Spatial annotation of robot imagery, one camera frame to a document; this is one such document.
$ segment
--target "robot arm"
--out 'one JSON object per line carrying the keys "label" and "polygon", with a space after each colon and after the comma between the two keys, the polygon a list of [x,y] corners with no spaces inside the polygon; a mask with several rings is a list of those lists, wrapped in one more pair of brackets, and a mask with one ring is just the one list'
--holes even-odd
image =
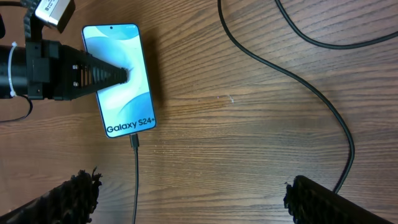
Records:
{"label": "robot arm", "polygon": [[[25,46],[16,47],[11,59],[11,84],[30,100],[72,100],[127,81],[127,70],[92,55],[42,40],[48,26],[63,32],[74,10],[73,0],[21,0]],[[8,74],[11,46],[0,45],[0,98],[12,98]]]}

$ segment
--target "black wire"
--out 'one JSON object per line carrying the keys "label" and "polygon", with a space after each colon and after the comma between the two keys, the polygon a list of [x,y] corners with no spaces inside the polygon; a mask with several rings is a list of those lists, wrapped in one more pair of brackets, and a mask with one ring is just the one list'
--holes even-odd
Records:
{"label": "black wire", "polygon": [[20,117],[20,118],[10,119],[10,120],[7,120],[7,121],[0,121],[0,124],[1,124],[1,123],[13,122],[13,121],[20,121],[20,120],[23,120],[23,119],[27,118],[27,117],[30,115],[30,113],[31,113],[32,110],[33,110],[33,103],[32,103],[32,101],[31,101],[27,96],[21,95],[20,97],[25,98],[25,99],[27,100],[27,102],[29,103],[29,111],[27,112],[27,114],[26,114],[25,116]]}
{"label": "black wire", "polygon": [[136,223],[137,216],[137,202],[138,202],[138,148],[134,149],[134,155],[136,157],[136,193],[134,195],[134,211],[132,214],[132,224]]}
{"label": "black wire", "polygon": [[275,0],[280,12],[282,13],[283,17],[285,18],[286,22],[289,24],[289,26],[293,29],[293,31],[299,35],[303,40],[307,41],[310,44],[316,45],[318,47],[323,47],[327,49],[334,49],[334,50],[348,50],[348,49],[357,49],[360,47],[366,47],[369,45],[373,44],[378,44],[383,41],[398,37],[398,32],[393,32],[392,34],[385,35],[383,37],[376,38],[374,40],[369,40],[365,42],[360,42],[356,44],[347,44],[347,45],[335,45],[335,44],[326,44],[322,43],[319,41],[316,41],[314,39],[309,38],[307,35],[303,34],[299,28],[294,24],[294,22],[291,20],[289,15],[287,14],[285,8],[283,7],[282,3],[280,3],[280,0]]}
{"label": "black wire", "polygon": [[138,134],[130,134],[130,144],[134,150],[134,156],[136,157],[136,193],[134,194],[134,210],[132,213],[132,224],[136,223],[136,216],[137,216],[137,202],[138,202],[138,147],[139,147],[139,140]]}
{"label": "black wire", "polygon": [[0,6],[19,6],[19,7],[23,7],[20,2],[13,2],[13,1],[0,1]]}
{"label": "black wire", "polygon": [[246,49],[245,47],[243,47],[231,34],[231,32],[228,29],[228,26],[225,23],[224,20],[224,16],[223,16],[223,11],[221,8],[221,0],[218,0],[218,14],[220,15],[220,21],[221,24],[224,27],[224,30],[226,32],[226,35],[229,37],[229,39],[231,39],[232,43],[234,43],[239,49],[241,49],[244,53],[246,53],[248,56],[256,59],[257,61],[270,66],[271,68],[282,72],[283,74],[297,80],[299,83],[303,84],[305,87],[307,87],[309,90],[311,90],[315,95],[317,95],[319,97],[319,99],[321,99],[326,105],[327,107],[329,107],[330,111],[335,115],[337,121],[340,123],[341,127],[343,128],[347,140],[348,140],[348,144],[349,144],[349,156],[348,156],[348,161],[345,165],[345,168],[343,170],[342,175],[340,176],[336,187],[333,189],[334,193],[338,193],[338,191],[340,190],[341,186],[343,185],[345,179],[347,178],[348,172],[351,169],[351,166],[353,165],[354,162],[354,155],[355,155],[355,146],[354,146],[354,140],[353,137],[347,127],[347,124],[344,122],[343,118],[341,117],[341,115],[337,112],[336,108],[332,105],[332,103],[330,103],[330,101],[322,95],[322,93],[317,90],[314,86],[312,86],[311,84],[309,84],[307,81],[305,81],[303,78],[299,77],[298,75],[279,67],[278,65],[275,65],[259,56],[257,56],[256,54],[250,52],[248,49]]}

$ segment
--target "wooden surface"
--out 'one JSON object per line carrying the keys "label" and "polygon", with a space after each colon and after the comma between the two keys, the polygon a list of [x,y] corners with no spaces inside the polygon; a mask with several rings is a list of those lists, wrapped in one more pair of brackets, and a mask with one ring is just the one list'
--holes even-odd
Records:
{"label": "wooden surface", "polygon": [[[396,0],[284,0],[310,37],[348,44],[398,30]],[[340,194],[398,222],[398,39],[355,50],[304,42],[274,1],[223,0],[241,43],[321,90],[356,141]],[[24,44],[25,9],[0,9],[7,36]],[[140,134],[137,223],[292,223],[285,182],[306,175],[333,188],[348,145],[336,119],[302,85],[249,58],[227,38],[216,0],[76,0],[60,35],[83,49],[87,24],[134,22],[142,31],[158,127]],[[107,139],[95,95],[35,101],[31,116],[0,125],[0,213],[99,167],[103,183],[93,223],[130,223],[134,155],[128,138]],[[1,100],[0,118],[23,114]]]}

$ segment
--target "phone screen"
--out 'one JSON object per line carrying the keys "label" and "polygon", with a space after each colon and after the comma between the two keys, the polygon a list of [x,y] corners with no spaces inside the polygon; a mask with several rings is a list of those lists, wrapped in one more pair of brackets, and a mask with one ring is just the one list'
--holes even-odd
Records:
{"label": "phone screen", "polygon": [[126,83],[97,92],[107,137],[115,138],[154,128],[155,113],[138,26],[86,26],[83,28],[83,39],[88,53],[128,70]]}

